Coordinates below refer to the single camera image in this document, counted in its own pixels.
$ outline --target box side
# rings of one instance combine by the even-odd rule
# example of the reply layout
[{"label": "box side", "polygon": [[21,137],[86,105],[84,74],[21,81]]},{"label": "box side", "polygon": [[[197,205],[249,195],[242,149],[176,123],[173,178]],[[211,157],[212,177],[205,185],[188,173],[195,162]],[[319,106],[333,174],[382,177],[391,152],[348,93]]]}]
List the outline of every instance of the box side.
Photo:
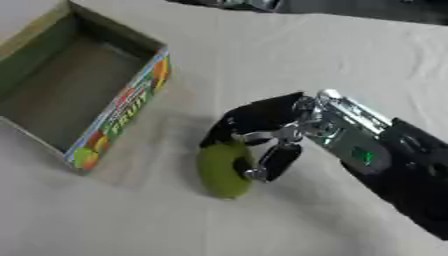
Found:
[{"label": "box side", "polygon": [[65,153],[65,160],[80,170],[81,174],[92,170],[129,122],[163,87],[170,70],[168,49],[165,47],[157,52]]},{"label": "box side", "polygon": [[123,24],[117,23],[99,13],[91,11],[76,3],[71,9],[85,33],[102,41],[111,42],[136,56],[150,59],[164,47],[164,44],[148,35],[144,35]]},{"label": "box side", "polygon": [[76,34],[68,5],[61,4],[0,46],[0,99]]}]

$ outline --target cardboard box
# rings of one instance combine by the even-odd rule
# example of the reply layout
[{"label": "cardboard box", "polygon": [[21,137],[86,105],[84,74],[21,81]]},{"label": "cardboard box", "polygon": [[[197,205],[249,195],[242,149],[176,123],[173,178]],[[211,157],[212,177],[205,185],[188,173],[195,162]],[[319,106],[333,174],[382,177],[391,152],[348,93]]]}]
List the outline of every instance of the cardboard box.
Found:
[{"label": "cardboard box", "polygon": [[63,3],[0,46],[0,122],[86,174],[169,73],[162,42]]}]

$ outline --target white table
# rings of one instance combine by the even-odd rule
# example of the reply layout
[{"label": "white table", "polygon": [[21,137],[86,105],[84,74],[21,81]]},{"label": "white table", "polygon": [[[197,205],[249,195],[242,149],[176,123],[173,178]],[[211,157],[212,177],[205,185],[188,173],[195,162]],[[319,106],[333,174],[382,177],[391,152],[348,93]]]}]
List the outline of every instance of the white table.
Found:
[{"label": "white table", "polygon": [[[37,2],[3,0],[0,40],[55,0]],[[322,88],[447,140],[448,28],[162,0],[77,2],[167,42],[174,76],[91,177],[64,172],[0,127],[0,255],[447,254],[311,143],[281,180],[234,202],[204,195],[194,161],[225,110]]]}]

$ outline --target fruit box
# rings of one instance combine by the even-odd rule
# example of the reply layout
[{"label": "fruit box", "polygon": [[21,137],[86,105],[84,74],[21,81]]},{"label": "fruit box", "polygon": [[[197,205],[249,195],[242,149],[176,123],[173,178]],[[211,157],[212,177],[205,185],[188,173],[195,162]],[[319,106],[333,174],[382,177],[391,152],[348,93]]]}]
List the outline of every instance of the fruit box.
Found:
[{"label": "fruit box", "polygon": [[86,174],[169,73],[162,42],[64,2],[0,46],[0,122]]}]

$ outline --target green light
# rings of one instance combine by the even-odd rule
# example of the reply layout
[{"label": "green light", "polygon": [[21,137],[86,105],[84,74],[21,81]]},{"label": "green light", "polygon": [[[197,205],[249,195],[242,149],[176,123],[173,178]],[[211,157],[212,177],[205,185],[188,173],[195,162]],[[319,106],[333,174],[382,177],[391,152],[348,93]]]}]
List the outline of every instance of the green light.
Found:
[{"label": "green light", "polygon": [[364,165],[369,166],[370,164],[372,164],[375,156],[371,152],[368,152],[359,147],[355,147],[352,151],[352,157],[362,161]]}]

